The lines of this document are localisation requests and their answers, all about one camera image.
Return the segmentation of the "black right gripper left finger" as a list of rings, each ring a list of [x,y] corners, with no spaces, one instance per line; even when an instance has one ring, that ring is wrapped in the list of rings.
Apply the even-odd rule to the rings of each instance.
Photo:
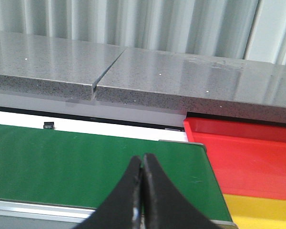
[[[133,156],[122,178],[102,204],[76,229],[139,229],[141,227],[141,160]]]

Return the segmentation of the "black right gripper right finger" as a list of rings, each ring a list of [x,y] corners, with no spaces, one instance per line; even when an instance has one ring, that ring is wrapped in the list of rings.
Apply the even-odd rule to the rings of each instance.
[[[147,229],[218,229],[164,172],[154,154],[143,157],[144,223]]]

